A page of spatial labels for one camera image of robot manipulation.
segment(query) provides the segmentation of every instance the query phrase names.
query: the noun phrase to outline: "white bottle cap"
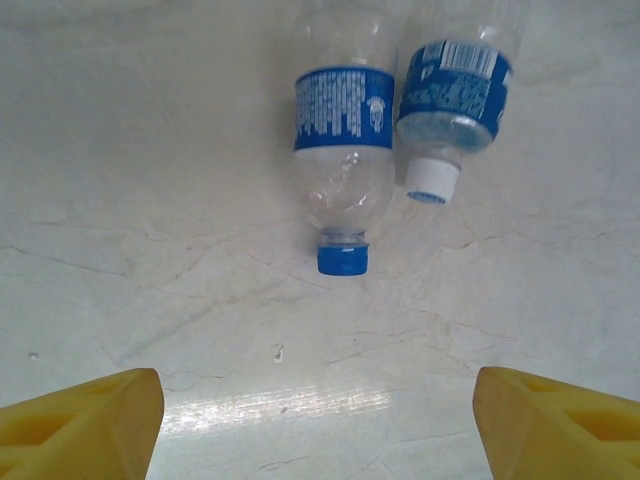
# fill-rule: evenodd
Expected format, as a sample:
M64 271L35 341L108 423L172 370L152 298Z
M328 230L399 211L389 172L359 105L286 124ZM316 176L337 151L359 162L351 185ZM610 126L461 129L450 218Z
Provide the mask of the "white bottle cap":
M449 203L456 189L460 167L435 158L414 158L405 186L410 198L423 203Z

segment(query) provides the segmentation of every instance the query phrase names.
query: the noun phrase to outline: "bottle label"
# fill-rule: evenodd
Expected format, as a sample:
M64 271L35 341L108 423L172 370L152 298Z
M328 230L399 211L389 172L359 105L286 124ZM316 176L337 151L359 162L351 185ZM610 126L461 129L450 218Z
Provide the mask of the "bottle label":
M411 60L398 119L412 113L450 112L472 118L495 138L511 77L509 61L489 45L431 43Z
M364 67L314 70L296 82L295 149L392 147L392 75Z

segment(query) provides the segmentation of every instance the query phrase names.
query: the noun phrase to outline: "floor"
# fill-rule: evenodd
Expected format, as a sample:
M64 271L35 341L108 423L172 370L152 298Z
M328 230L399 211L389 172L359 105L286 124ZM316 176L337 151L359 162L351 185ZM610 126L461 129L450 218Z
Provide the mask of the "floor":
M487 480L481 366L640 399L640 3L534 1L499 139L353 279L287 177L298 3L2 2L0 404L149 366L151 480Z

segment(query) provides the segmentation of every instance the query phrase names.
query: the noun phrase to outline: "clear plastic bottle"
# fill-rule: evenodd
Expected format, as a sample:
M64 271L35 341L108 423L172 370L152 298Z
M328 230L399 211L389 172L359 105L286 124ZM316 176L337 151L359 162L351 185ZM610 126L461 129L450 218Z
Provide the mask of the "clear plastic bottle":
M326 275L366 273L365 233L391 198L397 41L385 0L306 0L294 27L294 175Z
M530 0L444 0L407 73L397 130L412 156L405 185L425 203L451 200L465 154L498 135Z

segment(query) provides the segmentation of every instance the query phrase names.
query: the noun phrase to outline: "blue bottle cap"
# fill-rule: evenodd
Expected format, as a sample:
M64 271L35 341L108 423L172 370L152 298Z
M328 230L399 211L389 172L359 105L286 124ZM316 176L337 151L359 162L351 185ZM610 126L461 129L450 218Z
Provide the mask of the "blue bottle cap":
M369 245L321 245L318 271L334 277L353 277L367 273Z

